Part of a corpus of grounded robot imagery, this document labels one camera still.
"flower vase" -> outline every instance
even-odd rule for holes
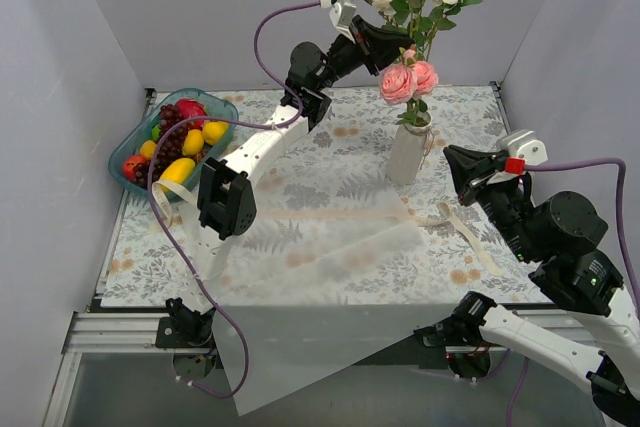
[[[398,126],[387,164],[387,178],[396,184],[409,185],[416,175],[433,144],[431,116],[427,125],[415,127],[403,124]]]

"white wall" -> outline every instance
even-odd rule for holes
[[[280,7],[312,0],[97,0],[145,86],[177,89],[260,88],[267,77],[253,60],[253,32]],[[459,27],[438,34],[432,60],[443,83],[502,80],[543,0],[485,0],[457,17]],[[379,17],[362,4],[372,23]],[[285,76],[291,49],[309,40],[323,49],[335,38],[327,12],[274,20],[262,37],[265,61]],[[343,85],[375,83],[361,69]]]
[[[144,92],[95,0],[0,0],[0,424],[40,425],[120,196]]]
[[[640,0],[546,0],[504,82],[512,127],[531,128],[550,162],[618,156],[629,168],[625,219],[640,272]],[[538,198],[587,195],[609,223],[603,250],[624,267],[615,238],[615,168],[538,175]]]

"red apple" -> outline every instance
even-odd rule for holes
[[[207,115],[207,112],[204,110],[204,106],[200,102],[192,99],[180,99],[175,105],[180,109],[180,113],[185,119],[188,119],[189,117]],[[206,120],[196,120],[187,125],[189,126],[189,129],[202,129],[205,122]]]
[[[132,155],[122,164],[122,175],[124,175],[124,178],[127,180],[134,180],[136,173],[133,169],[136,165],[144,164],[145,162],[147,162],[147,159],[144,156],[139,154]]]

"lemon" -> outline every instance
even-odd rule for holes
[[[149,160],[153,156],[153,151],[156,150],[156,143],[153,140],[147,140],[140,147],[140,155]]]
[[[216,145],[229,128],[226,122],[207,122],[202,127],[204,141],[209,145]]]
[[[198,129],[191,129],[184,139],[182,155],[192,156],[198,154],[204,147],[204,137]]]

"cable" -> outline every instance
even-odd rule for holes
[[[527,165],[525,170],[529,172],[563,172],[567,170],[584,169],[586,167],[595,167],[598,165],[617,165],[618,180],[616,182],[616,230],[618,231],[618,243],[622,252],[622,260],[627,269],[629,284],[631,284],[631,292],[636,304],[636,310],[640,309],[640,285],[636,273],[631,265],[631,257],[627,248],[627,240],[624,234],[624,221],[622,219],[622,197],[624,194],[624,179],[627,173],[627,165],[624,160],[616,157],[605,157],[602,159],[583,160],[581,162],[571,162],[568,164],[557,165]]]
[[[524,381],[527,377],[528,370],[529,370],[529,357],[525,357],[524,363],[522,364],[522,372],[520,372],[520,378],[518,379],[516,388],[513,389],[513,393],[511,394],[511,398],[509,399],[509,405],[507,406],[507,427],[513,427],[513,407],[516,404],[518,395],[520,394],[520,389],[522,389],[522,386],[524,385]]]
[[[264,63],[262,62],[262,59],[260,58],[260,54],[258,52],[258,38],[260,36],[260,31],[262,30],[262,27],[264,27],[264,25],[273,17],[283,14],[285,12],[293,12],[296,10],[302,10],[302,9],[308,9],[311,7],[317,7],[320,6],[320,0],[317,0],[315,2],[310,2],[308,4],[300,4],[300,5],[294,5],[292,7],[286,7],[284,9],[280,9],[277,10],[275,12],[273,12],[272,14],[268,15],[267,17],[265,17],[265,19],[260,22],[260,24],[258,25],[258,28],[256,29],[256,33],[253,37],[253,50],[254,50],[254,54],[256,57],[256,60],[258,61],[258,64],[260,64],[260,67],[265,71],[265,73],[271,77],[271,79],[273,79],[278,85],[280,85],[282,88],[284,88],[287,92],[289,92],[295,99],[296,102],[298,103],[298,112],[296,113],[296,115],[294,115],[291,119],[282,122],[280,124],[275,124],[275,125],[264,125],[264,124],[254,124],[254,123],[250,123],[250,122],[242,122],[240,120],[229,120],[229,119],[223,119],[223,118],[219,118],[219,117],[212,117],[212,116],[197,116],[197,117],[190,117],[188,119],[184,119],[181,120],[180,122],[174,124],[173,126],[171,126],[171,128],[169,130],[167,130],[164,135],[159,139],[158,141],[158,145],[156,146],[156,149],[153,152],[153,155],[151,156],[151,160],[149,162],[149,173],[147,175],[147,198],[149,200],[149,205],[151,206],[151,210],[153,211],[153,214],[156,216],[156,219],[158,220],[158,223],[160,224],[160,227],[162,228],[162,230],[164,231],[164,233],[166,234],[167,238],[169,239],[169,241],[171,242],[171,244],[173,244],[173,246],[175,247],[175,249],[178,251],[178,254],[180,255],[180,257],[182,257],[182,260],[184,260],[185,264],[187,265],[187,267],[189,268],[189,270],[191,271],[191,274],[193,274],[193,277],[196,281],[196,283],[198,284],[198,288],[202,291],[202,294],[205,296],[205,298],[209,301],[209,303],[213,306],[213,308],[220,314],[222,315],[222,317],[229,322],[229,324],[234,328],[234,330],[238,333],[238,337],[240,337],[240,342],[242,343],[242,350],[244,351],[244,369],[242,372],[242,377],[240,378],[240,382],[238,382],[238,385],[233,388],[231,390],[231,392],[229,392],[228,394],[223,394],[220,392],[217,392],[209,387],[207,387],[206,385],[202,385],[202,384],[198,384],[197,382],[193,382],[191,380],[188,379],[183,379],[185,382],[187,382],[188,385],[193,385],[194,387],[214,396],[217,397],[219,399],[228,399],[230,397],[233,397],[244,385],[245,381],[247,380],[247,376],[249,375],[249,346],[247,345],[247,339],[245,338],[244,333],[242,332],[242,329],[240,328],[240,326],[233,320],[233,318],[226,312],[225,309],[223,309],[214,299],[213,297],[211,297],[211,295],[209,294],[209,292],[207,291],[206,287],[204,286],[204,284],[202,283],[202,281],[200,280],[200,278],[198,277],[198,273],[196,268],[194,267],[194,265],[191,263],[191,261],[189,260],[189,257],[187,256],[187,254],[185,253],[185,251],[182,249],[182,247],[180,247],[180,245],[178,244],[178,242],[176,241],[176,239],[173,237],[173,235],[171,234],[171,232],[169,231],[169,228],[165,225],[163,219],[162,219],[162,215],[160,214],[160,210],[158,208],[158,205],[155,201],[155,199],[153,198],[153,194],[151,191],[151,186],[153,184],[153,167],[156,163],[156,159],[158,157],[158,152],[160,151],[160,147],[162,146],[162,144],[167,140],[167,138],[171,135],[171,133],[173,131],[175,131],[177,128],[179,128],[180,126],[189,123],[189,122],[193,122],[195,120],[212,120],[212,121],[222,121],[222,122],[227,122],[229,124],[235,124],[235,125],[240,125],[243,127],[250,127],[253,129],[262,129],[262,130],[272,130],[272,129],[278,129],[278,128],[283,128],[283,127],[287,127],[288,125],[292,124],[293,122],[295,122],[296,120],[298,120],[298,118],[302,115],[302,108],[303,108],[303,104],[302,104],[302,99],[300,98],[300,96],[298,96],[298,94],[291,88],[289,88],[287,85],[285,85],[285,83],[280,80],[279,78],[277,78],[275,75],[273,75],[264,65]]]

